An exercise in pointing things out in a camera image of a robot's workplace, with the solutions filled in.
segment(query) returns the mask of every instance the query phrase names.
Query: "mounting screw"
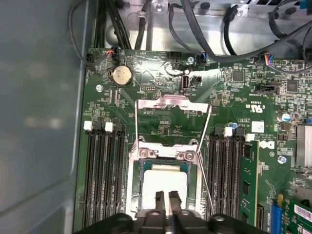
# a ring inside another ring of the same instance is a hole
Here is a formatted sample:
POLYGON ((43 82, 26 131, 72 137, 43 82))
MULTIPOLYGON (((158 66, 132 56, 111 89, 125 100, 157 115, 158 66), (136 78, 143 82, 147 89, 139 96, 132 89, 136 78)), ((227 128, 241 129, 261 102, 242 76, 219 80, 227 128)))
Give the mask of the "mounting screw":
POLYGON ((186 160, 193 160, 194 159, 194 155, 192 153, 187 153, 185 156, 186 160))
POLYGON ((98 84, 97 86, 96 86, 96 90, 97 90, 97 92, 102 92, 103 91, 103 85, 101 85, 101 84, 98 84))
POLYGON ((287 158, 285 156, 279 156, 277 159, 278 163, 284 164, 287 162, 287 158))
POLYGON ((238 15, 238 16, 242 16, 243 13, 244 13, 244 11, 240 9, 240 10, 238 10, 237 15, 238 15))
POLYGON ((139 152, 139 155, 141 157, 147 157, 147 149, 141 149, 140 152, 139 152))
POLYGON ((182 215, 189 215, 190 212, 188 212, 188 211, 181 211, 181 214, 182 214, 182 215))
POLYGON ((214 219, 215 219, 216 221, 218 221, 218 222, 224 221, 224 218, 222 218, 221 216, 216 216, 216 217, 214 217, 214 219))
POLYGON ((188 57, 186 59, 186 62, 189 64, 189 65, 193 65, 195 63, 195 59, 193 57, 188 57))
POLYGON ((158 12, 161 12, 161 9, 162 9, 162 5, 161 5, 161 4, 157 4, 157 5, 156 5, 156 10, 157 10, 158 12))

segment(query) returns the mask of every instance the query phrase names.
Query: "chip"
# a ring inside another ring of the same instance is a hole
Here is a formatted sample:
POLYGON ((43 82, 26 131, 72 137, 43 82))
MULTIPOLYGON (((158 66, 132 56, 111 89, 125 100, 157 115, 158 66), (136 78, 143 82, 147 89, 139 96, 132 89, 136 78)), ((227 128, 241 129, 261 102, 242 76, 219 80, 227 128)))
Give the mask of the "chip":
POLYGON ((282 131, 289 131, 291 129, 291 124, 290 123, 286 123, 286 122, 282 122, 281 123, 281 130, 282 131))
POLYGON ((248 216, 245 213, 242 213, 242 221, 248 223, 248 216))
POLYGON ((287 92, 298 92, 298 81, 288 80, 287 81, 287 92))
POLYGON ((219 106, 220 105, 220 100, 219 99, 214 99, 213 100, 213 106, 219 106))
POLYGON ((249 190, 250 190, 250 184, 246 181, 243 183, 243 192, 246 195, 249 195, 249 190))
POLYGON ((233 71, 233 81, 243 82, 244 72, 243 71, 233 71))
POLYGON ((245 145, 244 157, 250 158, 251 145, 245 145))

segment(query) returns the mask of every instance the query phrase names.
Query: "black plastic component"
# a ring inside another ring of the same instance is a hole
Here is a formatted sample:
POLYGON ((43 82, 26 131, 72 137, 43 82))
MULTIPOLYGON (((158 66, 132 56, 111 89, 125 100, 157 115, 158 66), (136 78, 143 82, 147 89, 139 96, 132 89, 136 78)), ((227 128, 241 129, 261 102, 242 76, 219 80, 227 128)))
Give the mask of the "black plastic component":
POLYGON ((245 130, 242 128, 236 128, 234 131, 235 137, 243 137, 245 135, 245 130))
POLYGON ((233 71, 233 81, 244 82, 244 71, 233 71))
POLYGON ((277 135, 277 139, 278 139, 278 140, 284 140, 283 134, 278 134, 278 135, 277 135))
POLYGON ((214 135, 215 136, 223 135, 222 128, 218 126, 214 127, 214 135))
POLYGON ((256 227, 263 230, 264 224, 264 206, 257 204, 256 227))
POLYGON ((245 213, 242 213, 242 221, 244 222, 244 223, 248 223, 248 216, 245 214, 245 213))
POLYGON ((298 92, 298 81, 291 79, 287 81, 287 92, 298 92))
POLYGON ((169 53, 169 59, 180 60, 182 59, 182 52, 171 51, 169 53))
POLYGON ((244 145, 245 151, 244 151, 244 157, 250 158, 251 154, 251 145, 244 145))
POLYGON ((113 48, 114 52, 112 53, 112 61, 115 63, 120 62, 120 58, 119 58, 119 51, 116 47, 113 48))
MULTIPOLYGON (((91 54, 91 53, 87 53, 87 54, 86 54, 86 60, 87 60, 88 62, 91 62, 91 63, 95 62, 94 55, 91 54)), ((86 68, 87 68, 88 70, 91 70, 91 71, 94 71, 94 70, 95 70, 94 66, 88 66, 88 65, 86 65, 86 68)))
POLYGON ((93 122, 93 128, 97 131, 101 131, 102 130, 102 122, 100 122, 100 121, 93 122))
POLYGON ((250 191, 250 183, 244 181, 243 182, 243 193, 246 195, 249 195, 249 191, 250 191))
POLYGON ((186 90, 190 87, 190 77, 188 75, 183 75, 181 79, 181 91, 186 90))
POLYGON ((291 129, 292 124, 287 122, 281 123, 281 130, 282 131, 289 131, 291 129))
POLYGON ((194 76, 191 78, 191 86, 197 87, 201 84, 202 81, 203 81, 202 77, 194 76))

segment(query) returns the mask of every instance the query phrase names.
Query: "black connector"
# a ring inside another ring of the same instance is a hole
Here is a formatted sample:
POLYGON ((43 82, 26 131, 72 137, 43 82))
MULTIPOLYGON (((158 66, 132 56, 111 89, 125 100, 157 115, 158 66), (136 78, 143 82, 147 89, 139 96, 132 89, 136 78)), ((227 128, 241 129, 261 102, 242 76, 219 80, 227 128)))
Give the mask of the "black connector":
POLYGON ((224 23, 232 22, 235 16, 237 15, 237 12, 238 12, 238 5, 234 5, 231 8, 229 8, 223 17, 223 22, 224 23))

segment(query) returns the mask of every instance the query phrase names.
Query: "integrated circuit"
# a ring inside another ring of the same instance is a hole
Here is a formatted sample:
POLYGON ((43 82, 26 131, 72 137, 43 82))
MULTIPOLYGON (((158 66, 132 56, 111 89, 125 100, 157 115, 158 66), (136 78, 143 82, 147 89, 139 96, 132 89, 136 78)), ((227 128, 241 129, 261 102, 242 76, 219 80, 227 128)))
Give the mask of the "integrated circuit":
POLYGON ((297 80, 292 79, 287 81, 287 92, 298 92, 297 80))
POLYGON ((233 71, 233 81, 244 82, 244 71, 233 71))

